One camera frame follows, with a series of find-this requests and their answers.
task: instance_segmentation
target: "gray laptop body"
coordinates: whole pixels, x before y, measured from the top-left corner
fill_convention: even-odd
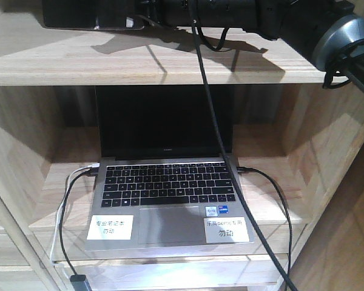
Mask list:
[[[92,258],[227,255],[226,245],[254,241],[204,91],[187,87],[96,88],[102,158],[86,236]],[[232,98],[215,92],[231,152]]]

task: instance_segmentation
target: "touchpad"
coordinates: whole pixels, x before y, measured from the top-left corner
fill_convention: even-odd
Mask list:
[[[140,209],[140,244],[202,241],[204,232],[197,206]]]

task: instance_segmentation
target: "laptop keyboard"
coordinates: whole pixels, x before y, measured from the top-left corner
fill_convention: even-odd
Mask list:
[[[232,202],[224,162],[108,166],[101,207]]]

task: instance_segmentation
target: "laptop sticker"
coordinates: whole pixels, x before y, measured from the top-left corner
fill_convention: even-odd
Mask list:
[[[208,244],[249,242],[243,217],[204,218],[204,223]]]
[[[133,215],[93,215],[86,239],[130,240]]]
[[[206,206],[205,211],[206,211],[206,217],[218,216],[217,206]]]
[[[228,205],[220,205],[218,206],[218,211],[220,214],[228,213]]]

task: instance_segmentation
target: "wooden shelf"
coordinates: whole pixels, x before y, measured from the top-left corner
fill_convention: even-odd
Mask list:
[[[282,186],[289,204],[296,242],[305,225],[310,222],[310,215],[302,197],[301,187],[295,182],[287,157],[279,142],[275,142],[275,137],[276,133],[271,125],[236,125],[234,154],[241,166],[258,167],[272,175]],[[33,223],[30,225],[30,230],[46,250],[50,247],[55,213],[64,193],[66,176],[78,167],[97,162],[98,158],[97,128],[69,128],[64,131],[41,196],[36,202]],[[70,213],[66,216],[64,227],[66,244],[72,259],[99,259],[105,255],[100,252],[85,253],[83,249],[93,199],[93,184],[94,178],[84,177],[76,183],[70,194]],[[286,253],[288,227],[274,188],[264,177],[255,174],[242,176],[241,185],[247,203],[263,233],[269,238],[269,242],[271,240],[274,251]],[[224,252],[225,248],[229,246],[217,247],[216,250],[206,250],[202,247],[186,248],[186,251],[183,251],[186,252],[186,256],[214,256]],[[231,249],[230,255],[265,253],[258,239],[247,248],[234,245]],[[119,258],[125,257],[124,253],[115,253]],[[137,251],[134,257],[156,258],[162,255],[162,250],[147,249]],[[60,252],[57,252],[56,258],[63,259]]]
[[[202,84],[190,30],[96,32],[44,28],[41,11],[0,16],[0,85]],[[218,41],[221,30],[207,28]],[[323,72],[282,40],[231,29],[224,48],[202,46],[211,84],[322,82]]]

